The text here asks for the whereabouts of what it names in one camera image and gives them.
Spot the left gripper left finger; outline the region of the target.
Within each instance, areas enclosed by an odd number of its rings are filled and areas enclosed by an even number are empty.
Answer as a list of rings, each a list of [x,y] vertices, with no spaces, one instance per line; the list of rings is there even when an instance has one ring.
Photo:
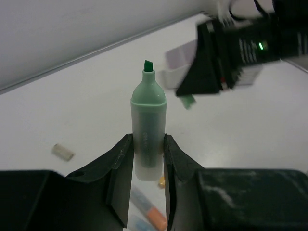
[[[3,231],[121,231],[128,223],[133,139],[62,176],[50,170],[0,173]]]

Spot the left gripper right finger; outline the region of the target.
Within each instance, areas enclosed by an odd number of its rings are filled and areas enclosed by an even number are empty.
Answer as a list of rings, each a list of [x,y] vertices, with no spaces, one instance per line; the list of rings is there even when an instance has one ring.
[[[305,231],[308,177],[292,169],[204,168],[164,137],[169,231]]]

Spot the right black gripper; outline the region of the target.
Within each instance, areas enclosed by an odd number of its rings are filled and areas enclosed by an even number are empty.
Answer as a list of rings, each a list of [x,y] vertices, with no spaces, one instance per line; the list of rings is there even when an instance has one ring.
[[[308,3],[275,0],[274,11],[246,18],[232,15],[232,24],[214,18],[197,26],[192,65],[176,89],[178,97],[217,94],[232,89],[246,67],[308,53]]]

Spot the green highlighter cap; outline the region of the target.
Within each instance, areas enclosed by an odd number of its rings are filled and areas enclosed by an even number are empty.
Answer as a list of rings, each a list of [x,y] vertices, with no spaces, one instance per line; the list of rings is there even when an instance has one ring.
[[[196,103],[193,95],[181,96],[180,100],[186,110],[189,110]]]

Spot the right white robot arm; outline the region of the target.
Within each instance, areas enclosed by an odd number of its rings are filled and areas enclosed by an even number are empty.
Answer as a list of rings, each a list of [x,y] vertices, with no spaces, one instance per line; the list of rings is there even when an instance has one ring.
[[[252,84],[279,60],[308,67],[305,0],[218,0],[197,26],[196,51],[176,96],[218,94]]]

